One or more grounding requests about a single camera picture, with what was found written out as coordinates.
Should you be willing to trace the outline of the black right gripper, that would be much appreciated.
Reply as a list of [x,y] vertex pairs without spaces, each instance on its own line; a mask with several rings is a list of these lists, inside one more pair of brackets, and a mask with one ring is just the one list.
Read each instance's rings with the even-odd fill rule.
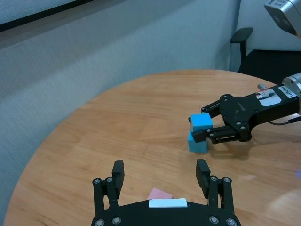
[[299,97],[285,85],[276,85],[245,97],[225,95],[201,107],[201,113],[208,113],[210,117],[222,115],[228,127],[200,129],[191,134],[196,143],[207,139],[213,144],[237,140],[246,142],[252,138],[254,127],[298,113],[299,110]]

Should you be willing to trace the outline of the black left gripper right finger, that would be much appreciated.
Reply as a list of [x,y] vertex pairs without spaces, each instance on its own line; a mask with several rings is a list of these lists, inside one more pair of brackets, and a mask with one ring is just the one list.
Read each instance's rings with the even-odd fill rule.
[[197,159],[196,178],[208,206],[218,208],[220,197],[221,209],[233,209],[232,180],[229,177],[219,179],[211,175],[207,162],[204,159]]

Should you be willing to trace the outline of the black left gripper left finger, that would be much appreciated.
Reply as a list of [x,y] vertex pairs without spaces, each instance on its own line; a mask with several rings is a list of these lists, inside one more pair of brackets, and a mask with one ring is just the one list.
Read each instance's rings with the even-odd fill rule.
[[124,162],[123,160],[116,160],[113,165],[111,176],[105,180],[95,178],[92,181],[94,190],[94,209],[105,210],[104,196],[109,200],[109,208],[116,208],[119,206],[118,199],[120,197],[121,189],[124,181]]

